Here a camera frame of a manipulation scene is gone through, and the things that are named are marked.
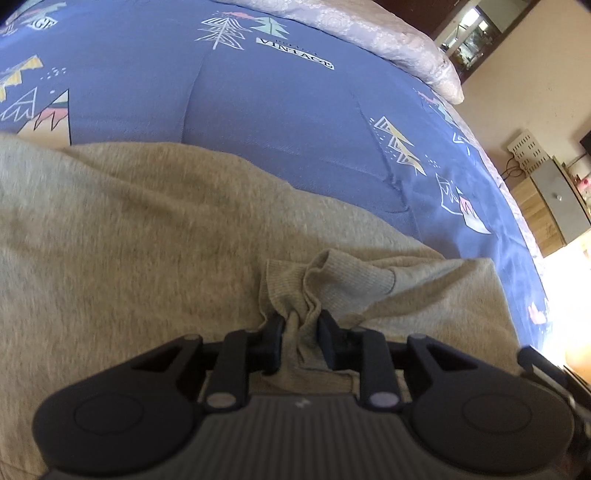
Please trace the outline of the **blue patterned bed sheet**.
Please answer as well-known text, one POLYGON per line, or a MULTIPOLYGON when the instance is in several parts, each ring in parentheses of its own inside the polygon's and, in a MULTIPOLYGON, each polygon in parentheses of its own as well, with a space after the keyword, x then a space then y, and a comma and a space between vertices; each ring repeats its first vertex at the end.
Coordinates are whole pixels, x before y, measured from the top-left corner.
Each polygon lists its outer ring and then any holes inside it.
POLYGON ((448 258, 492 259, 521 343, 548 332, 532 236, 455 110, 304 24, 214 1, 43 1, 1 24, 1 128, 241 156, 448 258))

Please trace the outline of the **grey sweatpants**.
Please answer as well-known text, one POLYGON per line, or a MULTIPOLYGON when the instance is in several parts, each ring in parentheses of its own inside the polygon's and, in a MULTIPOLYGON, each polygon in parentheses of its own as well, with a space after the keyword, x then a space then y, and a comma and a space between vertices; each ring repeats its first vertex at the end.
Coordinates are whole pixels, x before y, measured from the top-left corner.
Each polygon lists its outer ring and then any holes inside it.
POLYGON ((45 469, 31 423, 53 392, 186 334, 286 319, 266 392, 349 393, 315 344, 421 333, 513 373, 519 342, 490 259, 447 260, 367 210, 234 155, 170 143, 54 150, 1 138, 1 475, 45 469))

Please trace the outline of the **white perforated wall box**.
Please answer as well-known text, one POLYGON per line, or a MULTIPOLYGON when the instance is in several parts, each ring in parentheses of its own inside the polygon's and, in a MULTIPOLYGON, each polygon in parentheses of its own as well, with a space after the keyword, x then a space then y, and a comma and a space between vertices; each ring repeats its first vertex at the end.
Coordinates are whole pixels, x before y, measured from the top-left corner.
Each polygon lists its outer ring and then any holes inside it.
POLYGON ((507 149, 527 175, 551 159, 551 156, 529 130, 522 130, 507 145, 507 149))

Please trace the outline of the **black wall television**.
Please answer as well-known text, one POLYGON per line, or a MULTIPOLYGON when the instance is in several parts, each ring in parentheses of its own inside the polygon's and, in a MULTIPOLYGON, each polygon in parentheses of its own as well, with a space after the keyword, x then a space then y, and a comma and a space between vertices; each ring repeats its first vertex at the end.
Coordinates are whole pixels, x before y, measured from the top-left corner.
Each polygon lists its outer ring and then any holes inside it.
POLYGON ((581 140, 580 144, 588 155, 591 155, 591 131, 589 131, 581 140))

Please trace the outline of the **white rolled quilt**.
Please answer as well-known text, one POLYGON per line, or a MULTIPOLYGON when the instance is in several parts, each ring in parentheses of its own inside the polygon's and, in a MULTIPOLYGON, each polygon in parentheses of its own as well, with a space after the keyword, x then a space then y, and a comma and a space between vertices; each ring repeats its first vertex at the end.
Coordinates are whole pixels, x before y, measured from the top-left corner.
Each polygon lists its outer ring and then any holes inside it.
POLYGON ((373 1, 238 0, 236 4, 300 22, 370 51, 422 80, 453 105, 465 100, 459 75, 439 46, 373 1))

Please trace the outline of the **wood and grey cabinet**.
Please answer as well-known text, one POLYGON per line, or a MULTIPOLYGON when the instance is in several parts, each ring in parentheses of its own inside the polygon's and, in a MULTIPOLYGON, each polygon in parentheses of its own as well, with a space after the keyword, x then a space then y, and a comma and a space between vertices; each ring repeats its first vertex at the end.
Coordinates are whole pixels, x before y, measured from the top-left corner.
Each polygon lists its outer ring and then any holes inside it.
POLYGON ((590 213, 583 197, 555 159, 543 162, 511 194, 543 257, 590 231, 590 213))

